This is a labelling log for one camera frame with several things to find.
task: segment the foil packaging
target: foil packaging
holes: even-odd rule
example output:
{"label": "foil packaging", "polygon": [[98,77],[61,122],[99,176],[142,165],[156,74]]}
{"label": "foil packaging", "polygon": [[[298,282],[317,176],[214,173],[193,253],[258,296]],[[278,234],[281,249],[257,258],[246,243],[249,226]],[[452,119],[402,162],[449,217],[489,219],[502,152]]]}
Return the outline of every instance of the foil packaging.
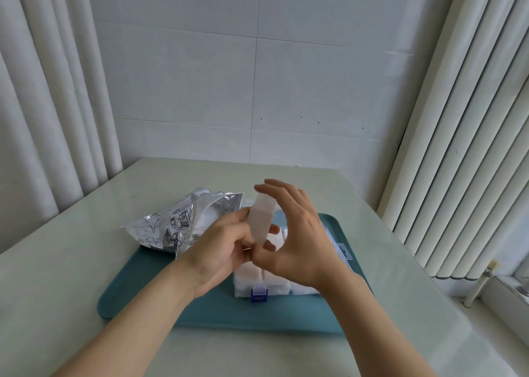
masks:
{"label": "foil packaging", "polygon": [[241,208],[242,193],[196,188],[159,213],[128,223],[124,228],[143,246],[184,253],[219,217]]}

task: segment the forearm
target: forearm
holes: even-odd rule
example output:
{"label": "forearm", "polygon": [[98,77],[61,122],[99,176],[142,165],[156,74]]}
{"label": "forearm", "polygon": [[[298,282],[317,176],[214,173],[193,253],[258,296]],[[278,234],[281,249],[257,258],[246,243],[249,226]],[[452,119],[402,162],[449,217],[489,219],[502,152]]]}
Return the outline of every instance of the forearm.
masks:
{"label": "forearm", "polygon": [[322,295],[338,319],[363,377],[437,376],[358,274],[341,268]]}
{"label": "forearm", "polygon": [[186,265],[172,262],[54,376],[142,376],[193,287]]}

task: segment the white table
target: white table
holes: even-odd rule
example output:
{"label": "white table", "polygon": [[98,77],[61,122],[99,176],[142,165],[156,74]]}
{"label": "white table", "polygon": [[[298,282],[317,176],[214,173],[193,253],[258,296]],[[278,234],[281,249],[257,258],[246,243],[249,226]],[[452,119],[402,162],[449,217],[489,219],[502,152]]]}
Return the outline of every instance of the white table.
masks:
{"label": "white table", "polygon": [[[144,158],[0,255],[0,374],[49,375],[105,325],[96,301],[137,249],[120,226],[193,188],[278,178],[340,222],[375,296],[440,376],[514,376],[338,171]],[[358,376],[343,337],[175,328],[149,376]]]}

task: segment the curtain fold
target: curtain fold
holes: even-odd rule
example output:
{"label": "curtain fold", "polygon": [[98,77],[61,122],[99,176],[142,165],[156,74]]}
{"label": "curtain fold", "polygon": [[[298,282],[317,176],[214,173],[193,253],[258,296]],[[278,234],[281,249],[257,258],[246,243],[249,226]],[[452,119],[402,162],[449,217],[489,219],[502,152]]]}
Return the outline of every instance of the curtain fold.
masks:
{"label": "curtain fold", "polygon": [[0,50],[1,252],[123,166],[89,0],[0,0]]}

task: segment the translucent bottle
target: translucent bottle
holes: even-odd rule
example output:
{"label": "translucent bottle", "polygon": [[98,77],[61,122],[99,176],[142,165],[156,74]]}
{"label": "translucent bottle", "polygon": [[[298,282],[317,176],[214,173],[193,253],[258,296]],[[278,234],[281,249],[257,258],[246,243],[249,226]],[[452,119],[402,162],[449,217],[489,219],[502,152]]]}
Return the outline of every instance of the translucent bottle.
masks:
{"label": "translucent bottle", "polygon": [[250,225],[253,239],[261,246],[266,242],[275,212],[276,200],[267,194],[259,193],[250,209],[247,222]]}

